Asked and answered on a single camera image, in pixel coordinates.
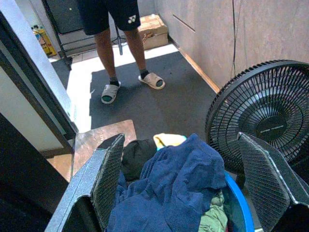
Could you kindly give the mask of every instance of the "yonex logo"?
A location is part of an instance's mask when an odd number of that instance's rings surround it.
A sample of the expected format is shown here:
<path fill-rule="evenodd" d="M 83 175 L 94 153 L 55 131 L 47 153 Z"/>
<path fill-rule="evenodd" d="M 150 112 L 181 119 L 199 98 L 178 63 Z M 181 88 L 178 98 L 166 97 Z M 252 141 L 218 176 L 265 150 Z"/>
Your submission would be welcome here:
<path fill-rule="evenodd" d="M 136 19 L 136 14 L 129 17 L 128 23 L 131 24 L 132 22 L 135 22 L 135 19 Z"/>

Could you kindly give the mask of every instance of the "navy blue towel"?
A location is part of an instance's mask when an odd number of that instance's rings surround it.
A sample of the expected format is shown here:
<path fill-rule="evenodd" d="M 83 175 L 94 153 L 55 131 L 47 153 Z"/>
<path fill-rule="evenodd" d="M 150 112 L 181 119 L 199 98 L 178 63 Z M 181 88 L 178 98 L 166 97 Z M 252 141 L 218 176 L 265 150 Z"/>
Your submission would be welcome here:
<path fill-rule="evenodd" d="M 221 156 L 193 134 L 180 146 L 158 151 L 128 188 L 120 174 L 107 231 L 197 232 L 202 214 L 223 187 Z"/>

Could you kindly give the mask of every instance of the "black electric fan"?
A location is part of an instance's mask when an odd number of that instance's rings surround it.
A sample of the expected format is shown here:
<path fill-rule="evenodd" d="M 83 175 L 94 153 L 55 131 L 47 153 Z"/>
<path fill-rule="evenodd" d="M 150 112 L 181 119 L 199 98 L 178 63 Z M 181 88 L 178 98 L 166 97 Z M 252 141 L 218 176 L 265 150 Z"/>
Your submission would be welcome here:
<path fill-rule="evenodd" d="M 274 60 L 241 72 L 215 97 L 205 131 L 236 174 L 244 173 L 240 131 L 268 142 L 291 166 L 309 158 L 309 64 Z"/>

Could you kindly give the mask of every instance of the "man's foot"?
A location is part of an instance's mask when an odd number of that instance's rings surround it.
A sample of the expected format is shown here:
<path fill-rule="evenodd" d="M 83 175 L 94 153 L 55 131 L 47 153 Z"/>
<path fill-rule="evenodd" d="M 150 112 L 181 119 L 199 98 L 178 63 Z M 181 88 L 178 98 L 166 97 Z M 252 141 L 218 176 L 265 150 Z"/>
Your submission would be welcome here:
<path fill-rule="evenodd" d="M 164 80 L 153 72 L 147 74 L 144 78 L 139 76 L 139 80 L 154 89 L 163 89 L 165 87 Z"/>
<path fill-rule="evenodd" d="M 118 82 L 117 85 L 106 85 L 101 95 L 101 101 L 104 104 L 112 104 L 117 96 L 118 89 L 120 88 L 121 83 Z"/>

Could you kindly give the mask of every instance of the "green clothing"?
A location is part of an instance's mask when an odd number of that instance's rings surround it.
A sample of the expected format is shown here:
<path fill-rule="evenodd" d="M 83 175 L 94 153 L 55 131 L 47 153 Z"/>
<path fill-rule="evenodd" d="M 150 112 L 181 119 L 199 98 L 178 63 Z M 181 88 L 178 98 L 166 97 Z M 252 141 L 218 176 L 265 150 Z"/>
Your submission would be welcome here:
<path fill-rule="evenodd" d="M 198 232 L 225 232 L 227 217 L 223 203 L 224 197 L 220 191 L 211 200 L 210 209 L 201 217 Z"/>

